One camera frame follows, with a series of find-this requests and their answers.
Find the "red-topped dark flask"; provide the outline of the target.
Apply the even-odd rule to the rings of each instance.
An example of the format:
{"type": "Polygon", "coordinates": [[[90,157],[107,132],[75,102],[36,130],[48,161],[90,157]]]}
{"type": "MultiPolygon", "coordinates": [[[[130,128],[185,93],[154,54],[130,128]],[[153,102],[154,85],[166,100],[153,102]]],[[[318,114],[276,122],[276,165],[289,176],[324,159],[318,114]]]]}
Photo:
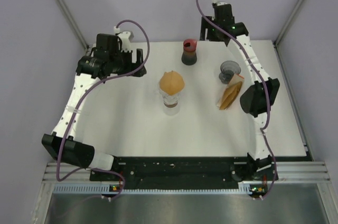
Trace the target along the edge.
{"type": "Polygon", "coordinates": [[[196,47],[197,40],[195,39],[186,39],[183,42],[183,52],[181,61],[185,65],[192,66],[197,62],[196,47]]]}

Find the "single brown coffee filter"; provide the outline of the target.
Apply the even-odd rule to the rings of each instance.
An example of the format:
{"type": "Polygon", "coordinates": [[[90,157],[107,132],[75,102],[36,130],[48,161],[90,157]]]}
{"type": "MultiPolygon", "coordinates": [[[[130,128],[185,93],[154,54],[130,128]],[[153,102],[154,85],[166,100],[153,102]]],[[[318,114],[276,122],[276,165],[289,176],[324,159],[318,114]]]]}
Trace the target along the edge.
{"type": "Polygon", "coordinates": [[[170,96],[181,92],[185,87],[183,77],[176,71],[164,72],[159,88],[170,96]]]}

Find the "clear glass dripper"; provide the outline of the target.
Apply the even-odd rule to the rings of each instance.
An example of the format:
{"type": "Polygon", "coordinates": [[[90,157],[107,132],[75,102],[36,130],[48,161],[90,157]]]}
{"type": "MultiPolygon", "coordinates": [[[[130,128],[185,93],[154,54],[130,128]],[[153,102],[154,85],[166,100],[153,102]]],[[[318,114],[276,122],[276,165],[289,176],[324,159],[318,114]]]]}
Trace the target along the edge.
{"type": "Polygon", "coordinates": [[[164,105],[175,106],[175,105],[178,104],[179,98],[180,98],[180,95],[181,95],[180,91],[173,94],[173,95],[170,95],[167,92],[165,92],[164,90],[162,90],[160,87],[158,88],[158,90],[159,90],[159,93],[162,96],[164,105]]]}

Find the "grey plastic dripper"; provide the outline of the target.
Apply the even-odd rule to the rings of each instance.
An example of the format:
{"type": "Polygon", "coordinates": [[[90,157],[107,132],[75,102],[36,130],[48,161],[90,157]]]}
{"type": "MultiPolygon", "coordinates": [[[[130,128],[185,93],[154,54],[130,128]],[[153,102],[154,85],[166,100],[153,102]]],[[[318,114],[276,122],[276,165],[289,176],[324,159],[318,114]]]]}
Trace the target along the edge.
{"type": "Polygon", "coordinates": [[[223,84],[228,84],[235,74],[240,74],[241,68],[235,61],[225,61],[220,65],[219,79],[223,84]]]}

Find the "glass beaker with brown band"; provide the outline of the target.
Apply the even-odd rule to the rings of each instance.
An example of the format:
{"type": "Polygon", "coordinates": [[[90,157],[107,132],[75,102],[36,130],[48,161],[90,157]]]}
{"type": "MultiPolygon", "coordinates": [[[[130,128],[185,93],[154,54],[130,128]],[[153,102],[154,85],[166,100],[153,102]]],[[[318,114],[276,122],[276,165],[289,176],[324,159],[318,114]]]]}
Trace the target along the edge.
{"type": "Polygon", "coordinates": [[[180,105],[178,102],[174,104],[166,104],[164,102],[162,106],[162,111],[168,116],[174,116],[180,111],[180,105]]]}

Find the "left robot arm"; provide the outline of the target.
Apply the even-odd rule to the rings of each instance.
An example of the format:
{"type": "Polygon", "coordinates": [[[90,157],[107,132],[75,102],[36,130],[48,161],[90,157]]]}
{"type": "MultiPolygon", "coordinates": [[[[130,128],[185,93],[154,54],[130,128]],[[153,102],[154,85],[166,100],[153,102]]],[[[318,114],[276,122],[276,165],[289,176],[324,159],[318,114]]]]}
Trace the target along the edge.
{"type": "Polygon", "coordinates": [[[100,33],[89,54],[78,61],[64,112],[52,133],[42,137],[42,145],[56,160],[57,168],[61,167],[61,163],[67,163],[78,169],[100,169],[109,180],[119,176],[120,168],[114,164],[113,155],[83,143],[80,118],[85,115],[84,105],[88,96],[99,85],[113,79],[146,74],[148,56],[143,55],[142,49],[132,50],[133,37],[131,31],[120,29],[116,29],[114,34],[100,33]]]}

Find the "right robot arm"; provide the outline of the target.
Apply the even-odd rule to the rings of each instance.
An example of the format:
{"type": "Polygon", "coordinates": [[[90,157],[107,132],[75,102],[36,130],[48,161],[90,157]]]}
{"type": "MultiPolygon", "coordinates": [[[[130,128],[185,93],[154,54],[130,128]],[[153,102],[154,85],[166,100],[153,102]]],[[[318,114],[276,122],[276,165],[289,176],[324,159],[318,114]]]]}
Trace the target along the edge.
{"type": "Polygon", "coordinates": [[[243,59],[242,65],[249,71],[246,80],[249,86],[239,101],[242,110],[251,120],[246,175],[257,180],[267,174],[273,163],[265,130],[270,122],[271,107],[280,82],[277,78],[271,78],[262,67],[252,48],[247,28],[243,23],[234,20],[232,6],[213,0],[212,7],[214,15],[202,18],[200,39],[224,42],[234,56],[243,59]]]}

